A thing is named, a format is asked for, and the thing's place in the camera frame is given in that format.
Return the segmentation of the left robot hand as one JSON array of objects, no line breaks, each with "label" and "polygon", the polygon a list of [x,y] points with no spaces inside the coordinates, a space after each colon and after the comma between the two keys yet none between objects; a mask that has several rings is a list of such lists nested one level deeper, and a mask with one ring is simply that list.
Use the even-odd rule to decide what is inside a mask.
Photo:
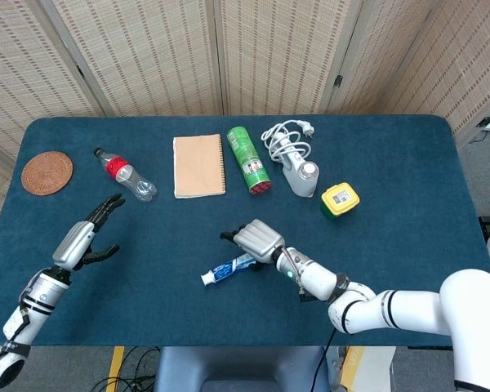
[{"label": "left robot hand", "polygon": [[119,245],[114,244],[103,251],[96,252],[91,244],[110,213],[124,203],[125,199],[121,194],[109,196],[84,220],[76,223],[54,251],[52,259],[55,264],[63,270],[78,271],[84,265],[102,262],[113,256],[119,250]]}]

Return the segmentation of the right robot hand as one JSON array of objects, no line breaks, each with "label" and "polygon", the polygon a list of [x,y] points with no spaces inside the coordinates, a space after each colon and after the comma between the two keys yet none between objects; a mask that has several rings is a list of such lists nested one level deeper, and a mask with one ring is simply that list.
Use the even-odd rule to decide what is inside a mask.
[{"label": "right robot hand", "polygon": [[234,243],[258,263],[276,265],[285,248],[285,239],[265,222],[254,219],[235,231],[224,231],[220,238]]}]

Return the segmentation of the blue white toothpaste tube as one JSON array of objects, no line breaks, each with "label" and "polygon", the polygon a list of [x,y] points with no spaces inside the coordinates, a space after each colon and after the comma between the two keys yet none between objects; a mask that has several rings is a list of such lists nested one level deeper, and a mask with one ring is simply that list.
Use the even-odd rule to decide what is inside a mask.
[{"label": "blue white toothpaste tube", "polygon": [[257,265],[257,261],[247,253],[235,257],[231,261],[227,261],[222,265],[218,265],[213,269],[208,270],[205,274],[202,274],[203,285],[206,287],[211,284],[218,283],[224,279],[229,278],[233,274],[240,272]]}]

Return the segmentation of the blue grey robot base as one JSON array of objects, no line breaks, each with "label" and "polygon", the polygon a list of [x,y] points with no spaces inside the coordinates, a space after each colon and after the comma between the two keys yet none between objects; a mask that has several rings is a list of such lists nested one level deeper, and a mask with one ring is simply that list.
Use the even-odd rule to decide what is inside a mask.
[{"label": "blue grey robot base", "polygon": [[161,349],[154,392],[330,392],[321,346]]}]

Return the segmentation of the white handheld garment steamer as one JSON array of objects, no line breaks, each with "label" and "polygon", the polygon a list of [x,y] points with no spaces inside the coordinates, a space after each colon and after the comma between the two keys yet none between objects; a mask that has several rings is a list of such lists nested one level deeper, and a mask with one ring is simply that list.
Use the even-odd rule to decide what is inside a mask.
[{"label": "white handheld garment steamer", "polygon": [[308,161],[311,147],[306,142],[286,142],[279,155],[283,174],[293,193],[302,198],[311,198],[317,186],[319,167]]}]

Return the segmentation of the round woven rattan coaster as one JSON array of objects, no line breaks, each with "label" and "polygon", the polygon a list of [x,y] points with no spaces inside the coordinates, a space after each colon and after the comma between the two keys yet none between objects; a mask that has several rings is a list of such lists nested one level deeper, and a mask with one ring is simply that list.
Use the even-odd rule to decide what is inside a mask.
[{"label": "round woven rattan coaster", "polygon": [[47,196],[63,189],[74,171],[70,157],[60,151],[46,151],[31,158],[21,172],[21,184],[36,196]]}]

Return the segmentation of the green chip can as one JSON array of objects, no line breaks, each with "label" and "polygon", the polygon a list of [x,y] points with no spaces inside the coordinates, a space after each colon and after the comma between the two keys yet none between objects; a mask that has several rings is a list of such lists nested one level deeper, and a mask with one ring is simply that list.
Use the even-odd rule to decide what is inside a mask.
[{"label": "green chip can", "polygon": [[250,194],[261,194],[271,187],[271,180],[245,127],[233,127],[227,140],[243,174]]}]

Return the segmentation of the clear bottle with red label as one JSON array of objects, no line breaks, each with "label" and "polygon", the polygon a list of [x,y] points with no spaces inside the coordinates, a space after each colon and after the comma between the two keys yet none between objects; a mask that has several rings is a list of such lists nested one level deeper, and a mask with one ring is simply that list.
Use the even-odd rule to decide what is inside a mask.
[{"label": "clear bottle with red label", "polygon": [[105,172],[141,202],[150,202],[157,195],[155,185],[141,176],[125,158],[102,148],[95,148],[93,154],[100,160]]}]

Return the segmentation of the green box with yellow lid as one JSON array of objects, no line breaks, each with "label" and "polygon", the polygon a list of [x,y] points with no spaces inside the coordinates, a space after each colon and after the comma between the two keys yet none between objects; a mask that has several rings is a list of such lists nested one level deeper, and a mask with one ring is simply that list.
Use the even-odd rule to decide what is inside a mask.
[{"label": "green box with yellow lid", "polygon": [[343,182],[323,192],[320,201],[322,213],[333,220],[354,209],[360,198],[350,184]]}]

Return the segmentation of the spiral bound notebook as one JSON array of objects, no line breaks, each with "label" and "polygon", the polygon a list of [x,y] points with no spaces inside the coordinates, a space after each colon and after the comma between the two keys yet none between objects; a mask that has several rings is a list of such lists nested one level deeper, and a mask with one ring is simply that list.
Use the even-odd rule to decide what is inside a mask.
[{"label": "spiral bound notebook", "polygon": [[173,139],[175,198],[225,194],[221,135],[178,136]]}]

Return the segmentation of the blue table cloth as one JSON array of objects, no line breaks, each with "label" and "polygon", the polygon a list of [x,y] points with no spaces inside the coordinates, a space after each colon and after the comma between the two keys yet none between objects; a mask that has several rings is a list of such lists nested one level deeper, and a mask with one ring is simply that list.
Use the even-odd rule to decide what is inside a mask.
[{"label": "blue table cloth", "polygon": [[[200,276],[240,254],[220,238],[254,219],[287,245],[375,292],[436,292],[450,274],[490,271],[478,218],[448,123],[433,115],[310,115],[318,191],[347,182],[359,205],[333,220],[319,198],[296,196],[261,142],[278,116],[40,118],[26,129],[0,215],[2,328],[30,278],[52,263],[68,230],[113,194],[125,203],[96,235],[118,252],[75,273],[36,345],[321,345],[332,335],[327,306],[301,302],[272,265],[204,286]],[[225,194],[177,199],[172,142],[245,127],[272,181],[250,194],[225,147]],[[95,148],[125,158],[158,190],[141,202],[108,175]],[[21,172],[60,151],[73,175],[36,196]]]}]

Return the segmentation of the woven folding screen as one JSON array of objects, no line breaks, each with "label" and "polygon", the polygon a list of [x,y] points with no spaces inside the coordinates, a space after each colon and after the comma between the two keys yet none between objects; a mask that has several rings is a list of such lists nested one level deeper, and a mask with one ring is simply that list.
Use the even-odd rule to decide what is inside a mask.
[{"label": "woven folding screen", "polygon": [[490,117],[490,0],[0,0],[0,215],[58,116]]}]

